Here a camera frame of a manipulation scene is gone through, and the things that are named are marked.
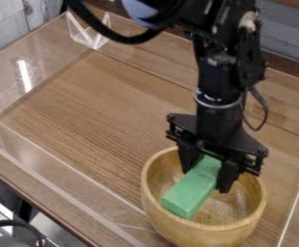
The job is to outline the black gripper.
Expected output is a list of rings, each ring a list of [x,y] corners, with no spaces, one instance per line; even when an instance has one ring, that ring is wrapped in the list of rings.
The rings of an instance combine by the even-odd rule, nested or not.
[[[205,155],[220,161],[216,189],[228,193],[241,173],[260,175],[268,149],[243,128],[244,97],[232,102],[199,100],[196,114],[167,115],[167,137],[177,146],[184,174],[197,165]]]

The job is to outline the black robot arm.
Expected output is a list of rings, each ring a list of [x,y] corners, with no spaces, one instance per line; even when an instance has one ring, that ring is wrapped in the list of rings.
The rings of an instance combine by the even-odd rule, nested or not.
[[[255,85],[267,64],[260,50],[260,11],[255,0],[123,0],[133,21],[152,29],[179,26],[189,33],[199,68],[196,113],[169,114],[168,138],[177,145],[181,170],[200,157],[219,159],[215,188],[231,190],[241,173],[260,174],[267,148],[247,133],[245,98],[265,99]]]

